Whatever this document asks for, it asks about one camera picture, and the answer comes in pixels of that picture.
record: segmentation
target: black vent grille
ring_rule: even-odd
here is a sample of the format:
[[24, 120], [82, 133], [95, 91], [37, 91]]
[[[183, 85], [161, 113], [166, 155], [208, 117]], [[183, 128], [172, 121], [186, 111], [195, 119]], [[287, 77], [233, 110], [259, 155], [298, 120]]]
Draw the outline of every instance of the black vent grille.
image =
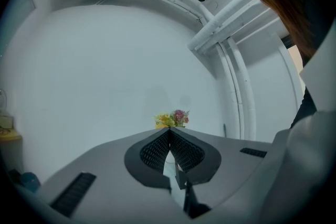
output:
[[163, 174], [164, 162], [169, 153], [168, 135], [168, 132], [164, 133], [140, 151], [141, 160], [161, 174]]
[[197, 166], [205, 156], [204, 150], [174, 133], [171, 135], [171, 148], [174, 158], [184, 172]]
[[265, 156], [267, 154], [266, 151], [254, 150], [254, 149], [248, 148], [248, 147], [244, 147], [243, 149], [240, 150], [240, 152], [248, 154], [248, 155], [260, 157], [260, 158], [265, 158]]
[[95, 178], [93, 174], [80, 173], [50, 206], [62, 215], [70, 217]]

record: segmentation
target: yellow flower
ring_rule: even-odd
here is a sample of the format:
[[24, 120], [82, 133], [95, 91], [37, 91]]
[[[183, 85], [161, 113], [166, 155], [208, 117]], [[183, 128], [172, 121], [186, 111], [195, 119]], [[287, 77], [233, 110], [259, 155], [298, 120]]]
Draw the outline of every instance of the yellow flower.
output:
[[166, 113], [162, 113], [162, 114], [158, 115], [158, 118], [159, 118], [160, 121], [166, 121], [166, 120], [169, 120], [170, 115], [166, 114]]
[[164, 124], [157, 124], [155, 126], [155, 129], [159, 129], [159, 128], [165, 128], [165, 127], [168, 127], [167, 125], [164, 125]]

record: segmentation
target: black slot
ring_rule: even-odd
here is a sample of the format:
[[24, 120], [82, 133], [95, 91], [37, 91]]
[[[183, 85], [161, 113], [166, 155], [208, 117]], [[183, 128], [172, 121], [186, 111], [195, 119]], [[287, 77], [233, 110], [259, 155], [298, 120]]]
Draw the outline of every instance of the black slot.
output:
[[190, 218], [197, 218], [200, 215], [210, 211], [210, 207], [208, 205], [200, 204], [197, 201], [196, 195], [193, 190], [193, 186], [192, 184], [190, 184], [190, 182], [187, 182], [186, 185], [183, 211]]
[[80, 173], [50, 205], [51, 208], [70, 217], [95, 179], [93, 174]]
[[242, 148], [240, 152], [248, 154], [248, 155], [260, 157], [260, 158], [265, 158], [267, 154], [267, 151], [254, 150], [253, 148], [248, 148], [248, 147]]

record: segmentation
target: gray panel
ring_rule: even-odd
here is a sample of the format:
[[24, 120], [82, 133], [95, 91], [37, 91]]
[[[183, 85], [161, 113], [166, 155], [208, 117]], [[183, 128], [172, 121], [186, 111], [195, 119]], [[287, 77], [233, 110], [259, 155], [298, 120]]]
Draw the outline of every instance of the gray panel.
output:
[[195, 185], [198, 202], [213, 208], [232, 195], [255, 171], [263, 158], [239, 152], [244, 147], [269, 151], [271, 144], [223, 138], [215, 135], [178, 128], [212, 145], [220, 152], [222, 162], [210, 182]]
[[336, 112], [317, 112], [294, 126], [260, 222], [288, 221], [323, 186], [335, 165], [335, 119]]
[[[289, 130], [277, 133], [266, 157], [254, 173], [221, 205], [206, 214], [206, 223], [257, 223], [261, 207], [282, 162]], [[203, 223], [197, 218], [195, 223]]]
[[124, 155], [134, 143], [158, 132], [151, 130], [99, 145], [57, 172], [38, 196], [52, 202], [80, 173], [97, 176], [72, 219], [86, 223], [188, 223], [190, 219], [168, 190], [141, 185], [126, 170]]
[[[219, 220], [235, 220], [240, 223], [257, 219], [280, 166], [288, 131], [277, 134], [274, 142], [269, 144], [180, 129], [214, 146], [222, 155], [222, 163], [210, 182], [194, 186], [198, 201], [214, 208], [191, 220], [169, 191], [143, 186], [124, 165], [127, 149], [159, 130], [89, 150], [51, 177], [41, 187], [38, 196], [51, 203], [80, 172], [89, 172], [97, 179], [73, 213], [73, 220], [86, 223], [218, 223]], [[239, 152], [243, 147], [268, 153], [265, 158], [259, 158]]]

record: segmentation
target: yellow object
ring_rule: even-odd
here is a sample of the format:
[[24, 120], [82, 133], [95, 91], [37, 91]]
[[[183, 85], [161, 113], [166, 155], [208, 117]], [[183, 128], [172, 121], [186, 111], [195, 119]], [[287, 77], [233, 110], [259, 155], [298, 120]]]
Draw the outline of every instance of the yellow object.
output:
[[0, 143], [13, 141], [13, 140], [21, 140], [22, 136], [19, 135], [14, 129], [9, 130], [9, 133], [5, 135], [0, 135]]
[[13, 117], [8, 115], [0, 115], [0, 127], [4, 129], [13, 128]]
[[165, 127], [169, 127], [169, 126], [164, 125], [164, 124], [156, 124], [155, 125], [155, 129], [165, 128]]

